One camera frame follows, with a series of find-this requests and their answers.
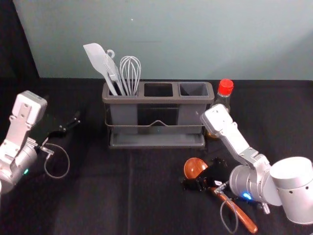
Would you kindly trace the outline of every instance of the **black table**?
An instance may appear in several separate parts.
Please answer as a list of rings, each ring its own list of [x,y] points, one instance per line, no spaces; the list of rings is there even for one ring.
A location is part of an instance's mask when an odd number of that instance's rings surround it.
[[[218,82],[211,81],[215,91]],[[249,144],[271,164],[290,156],[313,160],[312,81],[234,81],[231,115]],[[210,194],[183,191],[179,179],[190,157],[220,157],[236,166],[220,141],[206,149],[109,150],[101,100],[103,80],[42,79],[34,86],[1,84],[1,141],[18,92],[49,95],[47,113],[63,120],[86,107],[79,127],[56,140],[69,153],[71,170],[63,180],[42,173],[39,160],[13,191],[2,196],[1,235],[224,235],[221,202]],[[239,206],[260,235],[313,233],[293,224],[282,207],[271,214]],[[228,223],[234,226],[232,214]],[[237,234],[249,234],[239,223]]]

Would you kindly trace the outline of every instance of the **metal whisk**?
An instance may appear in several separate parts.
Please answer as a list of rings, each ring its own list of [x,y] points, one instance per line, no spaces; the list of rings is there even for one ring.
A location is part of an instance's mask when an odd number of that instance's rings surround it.
[[[137,95],[141,74],[141,63],[134,56],[124,56],[119,65],[119,71],[125,93]]]

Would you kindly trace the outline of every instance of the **wooden ladle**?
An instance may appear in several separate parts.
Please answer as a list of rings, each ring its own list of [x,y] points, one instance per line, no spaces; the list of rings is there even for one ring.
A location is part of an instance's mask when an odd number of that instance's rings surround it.
[[[186,161],[184,165],[184,174],[187,179],[195,179],[197,178],[201,172],[208,168],[208,165],[200,158],[190,158]],[[210,191],[213,192],[216,196],[218,196],[222,201],[226,201],[227,198],[223,194],[216,194],[214,192],[216,188],[210,188]],[[251,232],[255,234],[258,232],[258,227],[253,223],[253,221],[240,209],[234,202],[227,201],[226,205],[234,211],[232,205],[236,208],[236,214],[238,215],[239,220],[245,225],[245,227]]]

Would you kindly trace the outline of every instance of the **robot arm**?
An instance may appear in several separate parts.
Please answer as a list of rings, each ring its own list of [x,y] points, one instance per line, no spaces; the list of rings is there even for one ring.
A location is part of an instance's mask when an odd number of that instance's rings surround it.
[[[38,145],[28,135],[46,107],[47,101],[30,91],[17,95],[9,118],[11,124],[0,146],[0,195],[9,192],[35,162]]]
[[[241,163],[229,178],[235,195],[261,202],[266,213],[269,213],[267,204],[283,205],[289,220],[313,223],[313,167],[309,159],[287,158],[271,166],[266,156],[249,146],[221,104],[207,110],[201,121]]]

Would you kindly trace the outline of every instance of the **spatula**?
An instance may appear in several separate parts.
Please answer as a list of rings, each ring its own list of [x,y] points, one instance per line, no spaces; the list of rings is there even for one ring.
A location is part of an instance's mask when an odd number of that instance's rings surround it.
[[[107,67],[104,64],[106,53],[103,48],[97,43],[86,44],[83,45],[83,47],[94,69],[104,76],[112,95],[117,95],[117,92],[108,76]]]
[[[119,77],[118,68],[113,61],[114,56],[115,56],[114,51],[108,50],[107,53],[105,54],[104,63],[107,67],[111,81],[117,83],[117,86],[118,86],[122,95],[126,95],[124,92],[124,89],[123,89],[121,79]]]

